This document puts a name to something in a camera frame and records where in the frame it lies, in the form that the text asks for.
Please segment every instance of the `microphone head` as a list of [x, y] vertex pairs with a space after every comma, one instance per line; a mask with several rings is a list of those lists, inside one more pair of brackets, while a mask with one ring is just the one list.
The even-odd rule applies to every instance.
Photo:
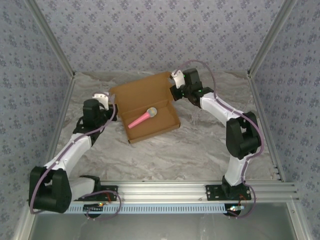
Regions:
[[153, 118], [157, 114], [157, 109], [150, 107], [146, 112], [150, 115], [150, 118]]

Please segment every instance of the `black mounting plate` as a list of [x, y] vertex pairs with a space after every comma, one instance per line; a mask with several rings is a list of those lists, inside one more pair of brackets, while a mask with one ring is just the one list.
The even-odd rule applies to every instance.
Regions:
[[[114, 191], [114, 192], [118, 192], [118, 186], [116, 185], [101, 185], [100, 187], [100, 191], [104, 191], [104, 190], [110, 190], [110, 191]], [[112, 194], [112, 193], [109, 193], [108, 194], [109, 197], [110, 197], [110, 201], [111, 202], [115, 202], [117, 201], [117, 196]], [[93, 195], [93, 196], [87, 196], [85, 198], [79, 198], [75, 201], [81, 201], [81, 202], [96, 202], [96, 201], [99, 201], [99, 202], [108, 202], [109, 201], [109, 198], [108, 198], [108, 195], [106, 193], [100, 193], [100, 194], [97, 194], [97, 195]]]
[[243, 186], [241, 191], [233, 198], [227, 198], [225, 192], [222, 189], [222, 185], [206, 185], [205, 186], [206, 199], [208, 201], [225, 201], [225, 200], [236, 200], [243, 201], [240, 194], [243, 195], [246, 200], [251, 200], [251, 192], [248, 186]]

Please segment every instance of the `marble surface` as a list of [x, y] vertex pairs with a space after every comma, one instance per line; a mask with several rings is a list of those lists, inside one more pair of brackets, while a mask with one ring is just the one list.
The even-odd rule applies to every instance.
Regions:
[[[69, 141], [83, 102], [95, 91], [110, 88], [156, 72], [76, 73], [75, 86], [64, 120], [56, 154]], [[208, 72], [199, 72], [203, 86], [213, 88]], [[216, 72], [217, 93], [227, 103], [258, 115], [245, 76]], [[226, 173], [229, 152], [225, 127], [208, 112], [186, 99], [173, 103], [181, 127], [171, 132], [129, 144], [121, 120], [112, 122], [79, 160], [71, 179], [88, 174], [102, 180], [221, 180]], [[249, 164], [246, 179], [276, 179], [267, 145], [262, 155]]]

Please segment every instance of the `microphone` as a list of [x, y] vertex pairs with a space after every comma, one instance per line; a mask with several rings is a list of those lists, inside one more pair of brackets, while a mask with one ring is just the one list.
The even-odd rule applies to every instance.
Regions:
[[155, 107], [150, 107], [142, 116], [138, 117], [132, 123], [128, 125], [129, 129], [137, 126], [138, 124], [142, 123], [143, 121], [153, 118], [157, 114], [157, 109]]

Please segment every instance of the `blue floral wallpaper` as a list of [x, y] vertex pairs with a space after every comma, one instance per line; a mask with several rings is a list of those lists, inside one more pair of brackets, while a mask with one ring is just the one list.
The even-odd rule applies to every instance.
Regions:
[[70, 78], [23, 0], [2, 0], [0, 9], [0, 239], [9, 240]]
[[75, 71], [247, 70], [283, 0], [37, 0]]
[[320, 1], [299, 0], [254, 77], [286, 180], [320, 239]]

